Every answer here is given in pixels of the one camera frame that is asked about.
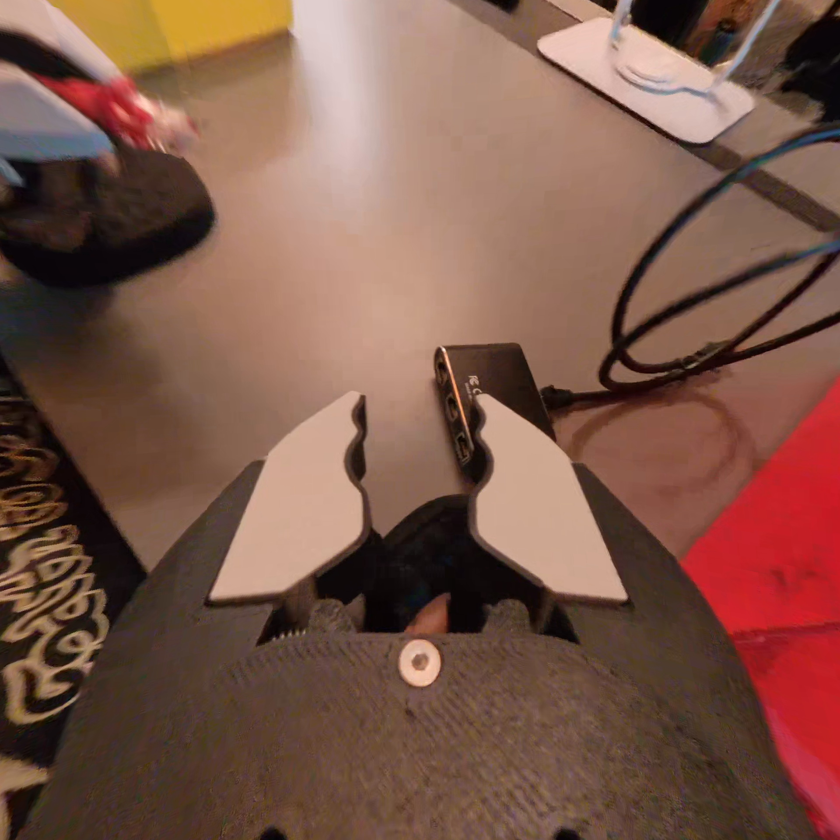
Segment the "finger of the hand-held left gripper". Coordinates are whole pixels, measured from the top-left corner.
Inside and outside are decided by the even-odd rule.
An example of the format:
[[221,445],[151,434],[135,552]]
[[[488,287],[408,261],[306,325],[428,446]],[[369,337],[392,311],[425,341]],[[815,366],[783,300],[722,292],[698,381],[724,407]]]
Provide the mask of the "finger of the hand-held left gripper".
[[1,61],[49,79],[108,82],[118,66],[47,1],[1,2]]
[[1,66],[1,158],[61,161],[113,152],[105,132],[16,66]]

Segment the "red plastic bin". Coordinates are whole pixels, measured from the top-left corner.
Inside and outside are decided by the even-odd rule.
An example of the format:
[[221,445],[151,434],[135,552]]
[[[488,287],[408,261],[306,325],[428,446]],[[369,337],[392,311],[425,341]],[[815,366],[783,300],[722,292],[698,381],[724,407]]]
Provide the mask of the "red plastic bin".
[[839,384],[683,563],[821,838],[839,837]]

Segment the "yellow plastic bin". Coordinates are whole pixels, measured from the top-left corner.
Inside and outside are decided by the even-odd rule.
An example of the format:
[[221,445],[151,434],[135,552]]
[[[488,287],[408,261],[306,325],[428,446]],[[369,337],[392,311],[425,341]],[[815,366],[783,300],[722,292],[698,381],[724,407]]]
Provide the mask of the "yellow plastic bin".
[[292,1],[54,1],[121,70],[203,58],[287,32]]

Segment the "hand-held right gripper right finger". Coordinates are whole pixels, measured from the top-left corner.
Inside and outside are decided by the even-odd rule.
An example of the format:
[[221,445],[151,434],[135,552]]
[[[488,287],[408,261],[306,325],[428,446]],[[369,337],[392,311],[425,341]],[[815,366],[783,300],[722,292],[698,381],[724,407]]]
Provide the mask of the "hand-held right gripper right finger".
[[571,459],[494,396],[478,394],[475,407],[486,469],[469,498],[473,539],[556,602],[627,605]]

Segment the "white monitor stand base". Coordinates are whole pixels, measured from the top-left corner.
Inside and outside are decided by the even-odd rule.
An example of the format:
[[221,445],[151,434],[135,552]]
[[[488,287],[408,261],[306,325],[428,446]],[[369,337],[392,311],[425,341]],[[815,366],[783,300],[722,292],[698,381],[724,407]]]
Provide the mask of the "white monitor stand base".
[[553,4],[581,21],[540,55],[670,139],[708,144],[753,110],[733,77],[779,2]]

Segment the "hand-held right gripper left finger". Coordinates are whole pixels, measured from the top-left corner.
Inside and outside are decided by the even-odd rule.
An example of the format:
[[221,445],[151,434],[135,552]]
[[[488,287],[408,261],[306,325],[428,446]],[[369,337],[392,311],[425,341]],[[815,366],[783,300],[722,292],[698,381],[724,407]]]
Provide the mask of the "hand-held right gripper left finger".
[[318,578],[371,532],[365,398],[346,392],[294,427],[262,462],[217,576],[212,607],[271,606],[307,624]]

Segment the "black adapter hub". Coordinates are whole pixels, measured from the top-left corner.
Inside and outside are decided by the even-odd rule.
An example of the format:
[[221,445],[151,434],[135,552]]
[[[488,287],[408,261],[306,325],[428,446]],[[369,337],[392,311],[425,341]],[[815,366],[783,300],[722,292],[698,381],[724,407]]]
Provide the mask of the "black adapter hub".
[[486,455],[474,436],[478,415],[475,397],[487,393],[528,420],[556,441],[529,363],[517,343],[439,346],[434,352],[434,374],[444,422],[461,473],[477,482]]

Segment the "black mesh wrist rest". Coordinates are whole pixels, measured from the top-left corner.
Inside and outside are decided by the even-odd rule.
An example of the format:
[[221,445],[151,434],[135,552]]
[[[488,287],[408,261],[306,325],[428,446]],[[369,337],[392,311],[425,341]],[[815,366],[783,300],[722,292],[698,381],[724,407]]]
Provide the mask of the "black mesh wrist rest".
[[48,287],[101,287],[200,245],[216,222],[183,158],[119,144],[117,172],[92,160],[14,161],[23,184],[2,205],[2,258]]

